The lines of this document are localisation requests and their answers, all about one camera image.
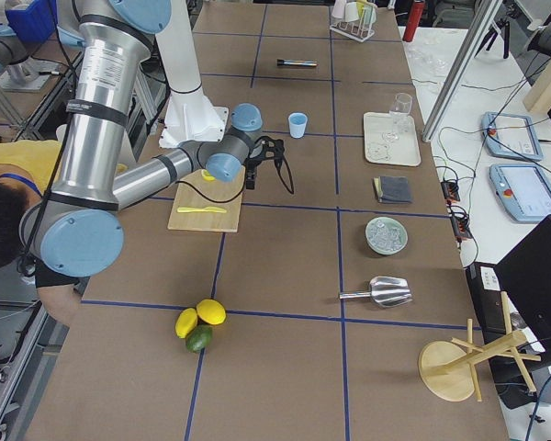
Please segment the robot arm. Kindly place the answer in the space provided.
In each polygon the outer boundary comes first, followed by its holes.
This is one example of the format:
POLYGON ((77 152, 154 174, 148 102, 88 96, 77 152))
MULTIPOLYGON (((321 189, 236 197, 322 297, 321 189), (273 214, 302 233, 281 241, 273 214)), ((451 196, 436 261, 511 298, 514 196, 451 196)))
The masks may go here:
POLYGON ((199 169, 223 182, 252 177, 258 164, 284 162, 284 145, 265 136, 259 109, 215 107, 205 96, 183 1, 61 1, 58 33, 84 50, 56 179, 29 209, 19 233, 50 270, 89 277, 119 256, 117 212, 199 169), (165 153, 117 170, 141 63, 158 51, 170 89, 165 153))
POLYGON ((16 32, 0 25, 0 87, 11 92, 38 92, 45 83, 16 32))

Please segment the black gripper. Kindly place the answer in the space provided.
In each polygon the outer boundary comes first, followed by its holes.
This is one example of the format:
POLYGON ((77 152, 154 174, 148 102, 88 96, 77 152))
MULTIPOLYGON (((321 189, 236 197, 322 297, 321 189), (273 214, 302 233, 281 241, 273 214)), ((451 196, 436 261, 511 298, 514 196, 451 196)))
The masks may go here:
POLYGON ((264 161, 273 161, 275 168, 280 170, 285 159, 284 141, 273 139, 267 135, 261 136, 254 145, 254 150, 247 158, 245 170, 245 188, 255 190, 257 170, 256 168, 264 161))

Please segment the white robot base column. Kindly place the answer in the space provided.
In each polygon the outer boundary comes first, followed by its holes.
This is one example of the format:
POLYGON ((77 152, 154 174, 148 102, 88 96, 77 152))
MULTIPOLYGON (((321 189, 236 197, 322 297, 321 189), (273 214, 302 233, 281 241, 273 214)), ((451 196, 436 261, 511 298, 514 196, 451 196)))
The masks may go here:
POLYGON ((219 141, 229 110, 213 106, 204 93, 186 2, 173 1, 171 7, 168 25, 156 36, 171 91, 160 146, 173 149, 183 141, 219 141))

